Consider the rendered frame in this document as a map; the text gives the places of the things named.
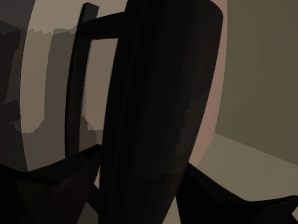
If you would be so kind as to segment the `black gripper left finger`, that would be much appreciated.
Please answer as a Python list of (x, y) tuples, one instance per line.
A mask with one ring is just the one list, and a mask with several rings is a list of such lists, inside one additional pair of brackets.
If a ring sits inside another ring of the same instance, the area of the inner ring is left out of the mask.
[(19, 172), (0, 164), (0, 201), (28, 224), (77, 224), (100, 169), (101, 144), (57, 163)]

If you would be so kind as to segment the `black mat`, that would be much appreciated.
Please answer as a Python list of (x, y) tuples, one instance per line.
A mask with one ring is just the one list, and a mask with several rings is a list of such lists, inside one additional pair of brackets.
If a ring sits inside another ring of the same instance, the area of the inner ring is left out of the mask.
[[(20, 121), (20, 79), (24, 41), (35, 0), (0, 0), (0, 164), (28, 172)], [(85, 202), (77, 224), (98, 224)]]

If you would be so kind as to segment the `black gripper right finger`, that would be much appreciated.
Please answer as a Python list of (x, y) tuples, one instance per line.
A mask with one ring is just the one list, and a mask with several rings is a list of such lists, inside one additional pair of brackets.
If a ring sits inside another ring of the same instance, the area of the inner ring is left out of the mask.
[(245, 201), (188, 163), (176, 194), (181, 224), (263, 224), (293, 213), (298, 196)]

